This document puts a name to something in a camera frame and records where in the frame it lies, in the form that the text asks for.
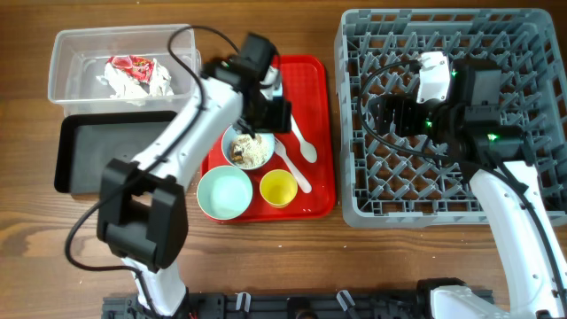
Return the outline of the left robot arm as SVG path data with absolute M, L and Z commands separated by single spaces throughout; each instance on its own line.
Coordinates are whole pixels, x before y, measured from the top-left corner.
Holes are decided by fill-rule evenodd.
M 188 184 L 227 126 L 248 134 L 290 131 L 291 103 L 274 92 L 280 81 L 271 64 L 278 55 L 267 38 L 249 34 L 235 55 L 204 65 L 195 96 L 150 146 L 104 169 L 97 237 L 135 278 L 133 316 L 189 315 L 176 264 L 189 228 Z

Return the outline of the small light blue bowl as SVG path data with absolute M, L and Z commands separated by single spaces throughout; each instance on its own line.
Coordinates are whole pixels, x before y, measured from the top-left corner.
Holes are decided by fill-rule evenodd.
M 263 167 L 275 151 L 275 137 L 271 133 L 256 133 L 254 137 L 229 126 L 221 139 L 221 152 L 232 166 L 243 170 Z

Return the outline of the food scraps and rice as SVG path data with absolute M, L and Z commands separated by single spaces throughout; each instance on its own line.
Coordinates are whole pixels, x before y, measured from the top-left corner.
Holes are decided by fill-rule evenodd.
M 229 159 L 237 167 L 254 169 L 269 160 L 271 149 L 271 142 L 266 136 L 237 135 L 229 145 Z

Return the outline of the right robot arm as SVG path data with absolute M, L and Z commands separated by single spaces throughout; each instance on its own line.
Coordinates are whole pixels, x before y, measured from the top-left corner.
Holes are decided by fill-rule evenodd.
M 424 291 L 431 318 L 563 318 L 566 259 L 538 183 L 523 128 L 501 122 L 501 69 L 491 60 L 450 60 L 429 52 L 405 62 L 419 75 L 411 95 L 358 103 L 364 130 L 377 141 L 389 133 L 427 136 L 445 144 L 438 163 L 460 167 L 489 221 L 509 288 L 509 310 L 483 301 L 462 284 L 441 280 Z

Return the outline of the white napkin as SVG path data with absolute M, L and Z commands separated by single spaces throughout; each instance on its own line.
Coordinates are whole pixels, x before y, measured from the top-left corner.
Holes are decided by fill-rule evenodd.
M 132 105 L 142 106 L 144 105 L 144 99 L 149 97 L 173 96 L 174 91 L 171 88 L 172 77 L 169 71 L 155 58 L 150 60 L 155 63 L 155 67 L 149 84 L 139 82 L 122 71 L 113 68 L 108 63 L 108 60 L 105 63 L 104 74 L 99 75 L 97 80 L 113 89 L 114 93 L 110 98 L 127 99 Z

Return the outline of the mint green bowl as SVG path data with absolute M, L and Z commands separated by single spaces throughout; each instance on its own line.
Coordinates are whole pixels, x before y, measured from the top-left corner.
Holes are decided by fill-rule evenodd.
M 253 187 L 239 168 L 219 166 L 205 173 L 198 183 L 197 200 L 205 215 L 218 221 L 236 219 L 252 203 Z

